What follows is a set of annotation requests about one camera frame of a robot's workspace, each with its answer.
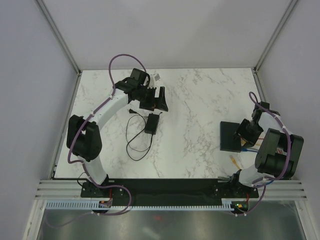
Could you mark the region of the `black network switch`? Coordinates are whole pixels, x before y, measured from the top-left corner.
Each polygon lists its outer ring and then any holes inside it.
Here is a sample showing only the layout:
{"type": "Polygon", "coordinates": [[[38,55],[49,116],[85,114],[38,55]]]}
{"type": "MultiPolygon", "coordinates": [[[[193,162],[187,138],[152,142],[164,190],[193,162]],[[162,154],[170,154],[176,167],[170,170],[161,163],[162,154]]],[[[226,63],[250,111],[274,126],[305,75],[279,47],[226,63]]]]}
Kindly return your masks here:
{"type": "Polygon", "coordinates": [[[225,152],[240,153],[242,145],[240,140],[234,141],[233,135],[240,124],[236,122],[220,122],[220,150],[225,152]]]}

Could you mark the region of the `black power adapter with cord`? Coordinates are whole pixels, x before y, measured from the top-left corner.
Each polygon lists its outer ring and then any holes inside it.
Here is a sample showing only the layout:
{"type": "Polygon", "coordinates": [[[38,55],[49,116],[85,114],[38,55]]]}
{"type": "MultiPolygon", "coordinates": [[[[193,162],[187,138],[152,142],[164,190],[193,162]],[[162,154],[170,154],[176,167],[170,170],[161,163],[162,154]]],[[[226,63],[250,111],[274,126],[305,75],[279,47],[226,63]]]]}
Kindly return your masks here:
{"type": "Polygon", "coordinates": [[[133,110],[133,109],[129,109],[128,112],[130,114],[134,114],[134,116],[130,117],[129,120],[127,121],[126,124],[126,129],[125,129],[125,138],[126,138],[126,153],[128,155],[128,157],[135,161],[135,162],[139,162],[141,161],[144,157],[146,157],[146,155],[149,153],[149,151],[151,150],[152,144],[153,144],[153,138],[157,133],[157,129],[158,129],[158,125],[160,122],[160,114],[154,114],[154,113],[150,113],[148,116],[142,116],[140,113],[138,113],[137,111],[133,110]],[[128,128],[129,128],[129,123],[131,121],[132,118],[134,117],[140,117],[142,118],[143,122],[144,122],[144,128],[142,130],[140,130],[133,138],[131,138],[130,140],[128,139],[128,128]],[[138,150],[136,148],[131,147],[131,143],[137,138],[139,137],[142,133],[148,134],[150,135],[150,143],[149,146],[144,149],[144,150],[138,150]],[[129,153],[129,149],[138,152],[138,153],[143,153],[143,156],[136,159],[133,158],[131,156],[131,154],[129,153]]]}

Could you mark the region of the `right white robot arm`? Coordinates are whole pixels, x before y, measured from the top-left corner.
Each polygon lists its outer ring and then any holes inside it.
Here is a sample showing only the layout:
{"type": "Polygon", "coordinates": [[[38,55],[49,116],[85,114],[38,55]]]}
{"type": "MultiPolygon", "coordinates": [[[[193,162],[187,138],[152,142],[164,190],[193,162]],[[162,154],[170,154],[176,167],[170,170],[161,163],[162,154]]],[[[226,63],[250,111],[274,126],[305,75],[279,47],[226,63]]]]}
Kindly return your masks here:
{"type": "Polygon", "coordinates": [[[241,197],[247,187],[265,186],[262,181],[268,180],[271,184],[292,178],[304,144],[303,137],[289,131],[282,123],[279,112],[271,110],[268,102],[258,102],[251,117],[251,120],[232,123],[235,129],[226,138],[231,145],[228,151],[239,153],[252,148],[264,134],[254,164],[238,170],[231,177],[233,181],[228,185],[228,190],[234,197],[241,197]]]}

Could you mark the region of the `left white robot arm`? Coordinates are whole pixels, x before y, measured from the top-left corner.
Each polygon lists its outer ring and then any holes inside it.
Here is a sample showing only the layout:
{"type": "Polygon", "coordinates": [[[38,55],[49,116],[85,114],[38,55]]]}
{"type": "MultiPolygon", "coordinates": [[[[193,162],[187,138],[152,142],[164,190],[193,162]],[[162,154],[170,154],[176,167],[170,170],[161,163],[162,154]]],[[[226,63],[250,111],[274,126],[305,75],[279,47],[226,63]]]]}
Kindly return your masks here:
{"type": "Polygon", "coordinates": [[[69,149],[67,162],[82,164],[84,172],[93,183],[92,191],[98,197],[105,197],[110,186],[105,179],[107,173],[103,169],[100,153],[103,147],[101,129],[122,108],[132,101],[138,101],[144,110],[169,110],[165,87],[148,87],[140,80],[127,77],[112,86],[110,95],[87,116],[72,115],[68,121],[66,145],[69,149]]]}

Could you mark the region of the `aluminium front rail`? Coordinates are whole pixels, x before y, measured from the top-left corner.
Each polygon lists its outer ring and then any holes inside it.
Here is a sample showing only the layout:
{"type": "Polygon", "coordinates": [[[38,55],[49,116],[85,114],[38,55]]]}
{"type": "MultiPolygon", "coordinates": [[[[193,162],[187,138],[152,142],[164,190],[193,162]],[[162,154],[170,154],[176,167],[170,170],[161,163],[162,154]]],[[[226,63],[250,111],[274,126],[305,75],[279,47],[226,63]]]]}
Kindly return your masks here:
{"type": "MultiPolygon", "coordinates": [[[[41,180],[35,194],[36,200],[79,200],[81,186],[76,180],[41,180]]],[[[266,187],[265,201],[301,201],[307,195],[299,180],[277,180],[266,187]]]]}

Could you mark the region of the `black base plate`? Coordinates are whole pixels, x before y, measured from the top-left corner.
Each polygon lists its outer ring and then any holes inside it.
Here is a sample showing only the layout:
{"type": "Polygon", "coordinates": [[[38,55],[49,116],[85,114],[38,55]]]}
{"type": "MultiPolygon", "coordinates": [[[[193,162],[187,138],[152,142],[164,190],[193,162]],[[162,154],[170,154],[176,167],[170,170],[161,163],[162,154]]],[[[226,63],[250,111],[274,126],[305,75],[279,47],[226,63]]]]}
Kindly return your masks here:
{"type": "Polygon", "coordinates": [[[98,188],[86,181],[82,198],[108,198],[115,205],[204,205],[221,204],[223,199],[257,199],[253,187],[217,178],[109,178],[98,188]]]}

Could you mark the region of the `left aluminium frame post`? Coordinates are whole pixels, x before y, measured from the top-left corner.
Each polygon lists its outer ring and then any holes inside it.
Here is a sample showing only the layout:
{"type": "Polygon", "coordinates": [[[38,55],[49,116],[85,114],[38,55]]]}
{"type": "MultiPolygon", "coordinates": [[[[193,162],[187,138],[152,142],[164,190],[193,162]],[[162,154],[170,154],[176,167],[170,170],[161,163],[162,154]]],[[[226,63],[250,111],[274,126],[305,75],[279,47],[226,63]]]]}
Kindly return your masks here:
{"type": "Polygon", "coordinates": [[[63,38],[61,31],[59,30],[53,16],[51,15],[46,3],[44,0],[35,0],[34,3],[39,8],[41,14],[43,15],[45,21],[47,22],[51,32],[53,33],[55,39],[57,40],[59,46],[61,47],[63,53],[67,57],[69,63],[71,64],[73,70],[76,72],[76,74],[79,76],[82,71],[79,68],[78,64],[76,63],[76,60],[74,56],[72,55],[70,48],[68,47],[65,39],[63,38]]]}

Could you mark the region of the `aluminium frame post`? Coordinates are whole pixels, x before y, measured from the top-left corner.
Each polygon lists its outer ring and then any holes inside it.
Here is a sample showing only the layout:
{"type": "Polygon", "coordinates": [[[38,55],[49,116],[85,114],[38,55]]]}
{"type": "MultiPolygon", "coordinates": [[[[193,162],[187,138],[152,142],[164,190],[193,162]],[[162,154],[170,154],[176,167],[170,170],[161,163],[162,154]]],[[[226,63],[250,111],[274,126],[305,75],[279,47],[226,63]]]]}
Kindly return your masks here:
{"type": "Polygon", "coordinates": [[[284,13],[282,14],[279,22],[277,23],[274,31],[271,34],[262,54],[260,55],[257,63],[252,68],[254,74],[257,74],[259,69],[262,67],[266,57],[268,56],[269,52],[271,51],[273,45],[275,44],[276,40],[280,36],[281,32],[283,31],[286,23],[288,22],[289,18],[291,17],[292,13],[294,12],[295,8],[297,7],[299,0],[290,0],[289,4],[287,5],[284,13]]]}
{"type": "Polygon", "coordinates": [[[63,53],[67,57],[69,63],[71,64],[73,70],[76,72],[76,74],[79,76],[82,71],[79,68],[78,64],[76,63],[76,60],[74,56],[72,55],[70,48],[68,47],[65,39],[63,38],[61,31],[59,30],[53,16],[51,15],[46,3],[44,0],[35,0],[34,3],[39,8],[41,14],[43,15],[45,21],[47,22],[51,32],[53,33],[55,39],[57,40],[59,46],[61,47],[63,53]]]}

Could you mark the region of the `right aluminium frame post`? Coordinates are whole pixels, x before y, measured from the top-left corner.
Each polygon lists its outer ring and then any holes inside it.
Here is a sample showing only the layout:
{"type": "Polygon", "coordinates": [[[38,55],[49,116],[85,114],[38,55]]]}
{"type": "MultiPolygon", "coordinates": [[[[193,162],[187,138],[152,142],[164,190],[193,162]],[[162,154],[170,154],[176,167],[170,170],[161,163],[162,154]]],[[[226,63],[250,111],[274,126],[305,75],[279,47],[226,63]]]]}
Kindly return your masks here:
{"type": "Polygon", "coordinates": [[[271,34],[262,54],[260,55],[257,63],[252,68],[254,74],[257,74],[259,69],[262,67],[266,57],[268,56],[269,52],[271,51],[273,45],[275,44],[276,40],[280,36],[281,32],[283,31],[286,23],[288,22],[289,18],[291,17],[292,13],[294,12],[295,8],[297,7],[299,0],[290,0],[289,4],[287,5],[284,13],[282,14],[279,22],[277,23],[274,31],[271,34]]]}

